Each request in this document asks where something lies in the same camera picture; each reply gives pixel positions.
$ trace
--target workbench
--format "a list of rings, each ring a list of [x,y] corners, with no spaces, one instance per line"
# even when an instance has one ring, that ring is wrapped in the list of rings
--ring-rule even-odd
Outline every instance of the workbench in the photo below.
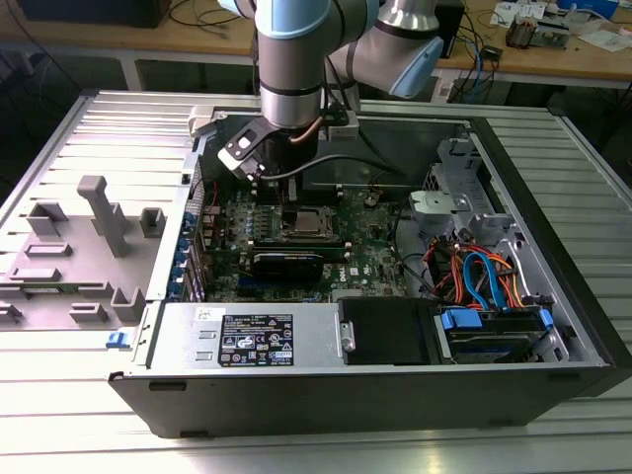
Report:
[[[194,106],[222,104],[257,102],[127,92],[80,97],[0,208],[0,274],[31,232],[25,215],[36,202],[55,200],[64,212],[89,214],[76,195],[85,174],[103,174],[112,185],[110,198],[127,216],[138,216],[148,205],[169,213],[192,146],[189,114]],[[544,109],[375,101],[363,109],[488,120],[632,350],[632,195],[567,118]],[[159,466],[158,472],[182,474],[500,474],[632,468],[631,381],[596,399],[563,403],[527,427],[162,439],[107,384],[107,374],[131,358],[130,352],[106,350],[109,333],[0,331],[2,472],[96,474]]]
[[[468,11],[475,30],[486,43],[501,47],[505,52],[496,72],[496,80],[535,84],[554,84],[580,87],[623,89],[632,78],[632,48],[607,52],[577,38],[571,38],[566,50],[531,48],[513,49],[505,46],[506,29],[490,28],[495,0],[467,0]],[[215,0],[198,0],[200,11],[216,7]],[[52,54],[99,56],[120,62],[132,91],[142,90],[138,60],[161,60],[196,63],[250,65],[253,24],[236,20],[228,24],[228,39],[222,39],[199,28],[179,25],[169,18],[155,30],[119,26],[74,25],[28,22],[15,7],[28,31]],[[191,8],[177,12],[178,18],[194,22]],[[632,13],[619,9],[613,21],[630,22]],[[469,25],[463,19],[463,25]],[[615,31],[620,25],[611,25]],[[17,27],[4,2],[0,2],[0,50],[40,52]],[[445,102],[455,80],[467,75],[473,61],[465,43],[457,41],[449,59],[442,59],[434,71],[439,77],[434,90],[434,101]],[[491,65],[486,65],[487,73]]]

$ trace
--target gray floor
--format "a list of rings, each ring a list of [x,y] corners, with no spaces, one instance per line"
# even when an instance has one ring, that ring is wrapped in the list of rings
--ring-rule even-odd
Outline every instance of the gray floor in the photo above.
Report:
[[[57,59],[85,89],[125,89],[119,65],[113,60]],[[64,116],[64,108],[68,109],[77,97],[77,91],[55,66],[46,71],[46,65],[44,58],[37,65],[35,76],[16,84],[9,93],[0,85],[0,91],[3,91],[0,94],[0,201],[11,191],[9,183],[19,181],[54,132]],[[161,92],[243,94],[248,91],[251,78],[251,68],[246,66],[143,61],[141,67],[147,89]],[[432,89],[433,84],[429,84],[417,100],[429,100]],[[513,106],[540,107],[551,93],[552,88],[546,86],[515,84],[510,89],[509,84],[497,83],[488,103],[498,105],[508,100]],[[590,141],[598,143],[604,127],[612,122],[615,100],[612,91],[566,88],[554,93],[548,104],[562,109]],[[632,119],[628,114],[603,151],[603,156],[628,186],[632,185],[632,168],[628,164],[631,159],[630,134]]]

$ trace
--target paper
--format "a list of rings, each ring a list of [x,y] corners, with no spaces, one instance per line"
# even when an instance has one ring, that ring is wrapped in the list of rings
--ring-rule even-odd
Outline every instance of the paper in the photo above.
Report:
[[[632,46],[632,37],[623,37],[622,35],[607,32],[606,30],[583,35],[579,38],[580,40],[589,42],[610,52],[620,51],[621,49]]]
[[[496,5],[496,9],[492,14],[492,25],[500,25],[509,28],[514,22],[515,15],[521,17],[535,17],[538,20],[544,18],[546,5],[536,3],[531,5],[518,5],[517,3],[501,2]]]

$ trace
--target warning label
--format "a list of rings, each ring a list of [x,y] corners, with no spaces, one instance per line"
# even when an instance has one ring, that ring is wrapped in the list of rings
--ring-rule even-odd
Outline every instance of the warning label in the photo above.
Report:
[[[294,365],[292,315],[225,315],[220,343],[222,367]]]

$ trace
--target computer case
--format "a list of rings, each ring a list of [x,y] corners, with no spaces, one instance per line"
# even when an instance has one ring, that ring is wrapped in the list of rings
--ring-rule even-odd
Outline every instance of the computer case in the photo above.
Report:
[[[18,0],[29,20],[156,28],[171,0]]]

